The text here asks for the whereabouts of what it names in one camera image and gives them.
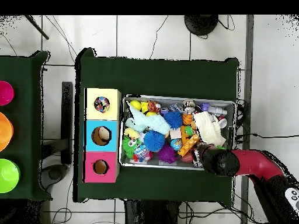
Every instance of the light blue plush toy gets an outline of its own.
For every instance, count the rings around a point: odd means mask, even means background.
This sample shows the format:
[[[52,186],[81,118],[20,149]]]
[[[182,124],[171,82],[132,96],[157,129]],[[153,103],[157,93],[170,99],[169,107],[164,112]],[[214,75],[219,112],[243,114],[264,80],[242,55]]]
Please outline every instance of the light blue plush toy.
[[[129,110],[133,115],[133,118],[128,118],[126,121],[126,126],[133,128],[138,132],[143,132],[147,127],[151,131],[156,131],[163,135],[166,135],[171,126],[165,121],[161,115],[151,115],[146,116],[142,112],[135,109],[129,102],[127,102]]]

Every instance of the metal pole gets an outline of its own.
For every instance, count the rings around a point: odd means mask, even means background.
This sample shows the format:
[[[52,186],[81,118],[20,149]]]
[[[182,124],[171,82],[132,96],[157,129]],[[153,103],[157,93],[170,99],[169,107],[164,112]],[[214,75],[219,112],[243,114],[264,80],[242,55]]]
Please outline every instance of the metal pole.
[[[251,84],[252,84],[252,54],[253,54],[253,15],[247,15],[246,28],[246,58],[245,58],[245,86],[244,100],[247,106],[244,112],[244,132],[250,133],[251,125]],[[250,135],[246,136],[242,148],[249,149]],[[248,214],[248,177],[243,176],[241,181],[241,211]],[[241,214],[241,224],[247,224],[247,217]]]
[[[32,16],[25,15],[25,17],[41,33],[42,36],[44,36],[47,40],[49,39],[49,37],[44,33],[44,31],[42,31],[42,29],[36,24]]]

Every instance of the table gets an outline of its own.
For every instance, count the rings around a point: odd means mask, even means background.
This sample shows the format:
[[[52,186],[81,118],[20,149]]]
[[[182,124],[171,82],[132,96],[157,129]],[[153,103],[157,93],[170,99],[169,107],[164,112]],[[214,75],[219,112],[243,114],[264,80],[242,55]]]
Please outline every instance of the table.
[[[121,167],[116,183],[83,183],[84,88],[114,88],[122,95],[153,95],[196,99],[237,98],[236,58],[224,62],[96,58],[84,48],[76,58],[73,199],[210,201],[231,205],[231,177],[206,171]]]

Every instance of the plastic container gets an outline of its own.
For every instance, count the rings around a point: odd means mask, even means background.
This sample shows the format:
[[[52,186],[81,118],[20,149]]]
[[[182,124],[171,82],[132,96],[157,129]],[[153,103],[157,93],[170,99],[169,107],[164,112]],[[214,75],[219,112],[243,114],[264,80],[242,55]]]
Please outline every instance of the plastic container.
[[[15,92],[8,82],[0,80],[0,106],[7,105],[12,101]]]
[[[13,135],[12,123],[0,113],[0,152],[6,148]]]
[[[126,95],[122,99],[122,119],[120,120],[120,142],[119,142],[119,162],[123,166],[138,166],[138,167],[160,167],[160,168],[168,168],[168,169],[189,169],[189,170],[203,170],[201,167],[195,167],[193,163],[184,162],[181,159],[177,160],[175,163],[169,164],[166,162],[160,162],[158,159],[157,153],[154,153],[153,158],[147,162],[147,164],[136,164],[130,163],[130,160],[127,158],[124,153],[122,146],[123,133],[124,133],[124,123],[126,119],[129,118],[129,112],[127,111],[128,106],[126,101],[131,102],[132,100],[138,100],[139,102],[147,102],[148,100],[155,101],[161,105],[161,108],[167,107],[170,109],[171,105],[177,104],[181,105],[182,102],[186,99],[190,98],[174,98],[174,97],[162,97],[162,96],[144,96],[141,97],[130,97],[130,95]],[[202,103],[209,103],[210,107],[221,107],[223,110],[227,111],[227,115],[225,116],[227,120],[227,125],[221,129],[221,135],[226,139],[224,147],[226,149],[231,149],[235,144],[235,123],[237,119],[237,105],[233,101],[221,101],[221,100],[199,100],[192,99],[195,104],[200,106]],[[171,142],[170,137],[166,139],[168,143]]]
[[[20,168],[12,161],[0,159],[0,193],[12,191],[20,179]]]

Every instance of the green bowl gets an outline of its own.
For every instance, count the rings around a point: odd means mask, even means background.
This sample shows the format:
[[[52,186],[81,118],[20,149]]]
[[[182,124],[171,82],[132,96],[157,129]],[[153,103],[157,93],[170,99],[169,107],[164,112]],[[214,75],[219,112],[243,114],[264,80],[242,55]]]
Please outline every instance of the green bowl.
[[[0,193],[12,191],[20,179],[19,167],[10,160],[0,159]]]

